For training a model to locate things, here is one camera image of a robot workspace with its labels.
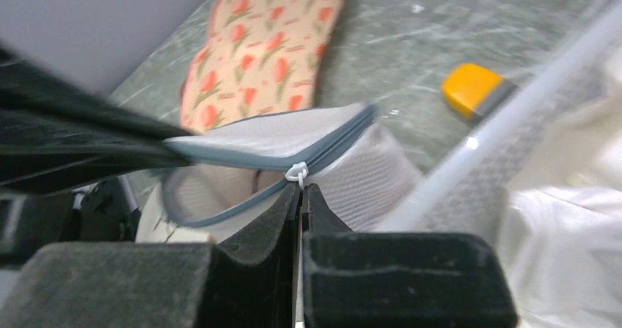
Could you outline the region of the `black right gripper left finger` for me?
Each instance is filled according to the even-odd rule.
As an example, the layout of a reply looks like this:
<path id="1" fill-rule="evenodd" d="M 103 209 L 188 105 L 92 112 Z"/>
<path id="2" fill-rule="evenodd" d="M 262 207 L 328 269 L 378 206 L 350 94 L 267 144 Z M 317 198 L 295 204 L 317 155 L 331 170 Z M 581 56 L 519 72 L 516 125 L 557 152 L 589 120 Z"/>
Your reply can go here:
<path id="1" fill-rule="evenodd" d="M 220 244 L 50 244 L 21 269 L 3 327 L 293 327 L 301 189 Z"/>

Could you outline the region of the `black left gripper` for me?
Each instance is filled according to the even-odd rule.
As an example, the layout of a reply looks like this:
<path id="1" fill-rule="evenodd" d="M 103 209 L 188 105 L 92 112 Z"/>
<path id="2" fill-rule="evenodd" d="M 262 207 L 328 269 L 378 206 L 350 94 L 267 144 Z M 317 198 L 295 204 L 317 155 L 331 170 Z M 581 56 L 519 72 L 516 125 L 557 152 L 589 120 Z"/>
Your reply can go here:
<path id="1" fill-rule="evenodd" d="M 114 106 L 3 48 L 1 188 L 13 192 L 1 192 L 1 267 L 18 268 L 57 242 L 134 241 L 141 212 L 128 179 L 101 180 L 188 166 L 164 140 L 189 134 Z"/>

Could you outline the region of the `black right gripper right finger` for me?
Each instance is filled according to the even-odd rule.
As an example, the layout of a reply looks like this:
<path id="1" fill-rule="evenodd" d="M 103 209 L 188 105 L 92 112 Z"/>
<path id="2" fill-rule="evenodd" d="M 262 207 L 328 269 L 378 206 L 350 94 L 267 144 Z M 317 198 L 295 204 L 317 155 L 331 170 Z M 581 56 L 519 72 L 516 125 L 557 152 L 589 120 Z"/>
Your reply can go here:
<path id="1" fill-rule="evenodd" d="M 307 186 L 301 206 L 306 327 L 516 327 L 493 249 L 467 233 L 355 233 Z"/>

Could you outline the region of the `white mesh laundry bag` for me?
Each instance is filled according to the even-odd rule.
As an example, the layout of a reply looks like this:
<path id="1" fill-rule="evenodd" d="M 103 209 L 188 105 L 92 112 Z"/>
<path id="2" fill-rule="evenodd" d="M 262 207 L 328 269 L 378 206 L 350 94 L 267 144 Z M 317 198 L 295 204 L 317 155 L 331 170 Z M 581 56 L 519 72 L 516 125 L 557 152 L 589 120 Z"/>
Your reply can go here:
<path id="1" fill-rule="evenodd" d="M 166 145 L 191 163 L 163 174 L 162 210 L 219 241 L 293 185 L 318 185 L 339 220 L 369 231 L 423 179 L 369 103 L 251 117 Z"/>

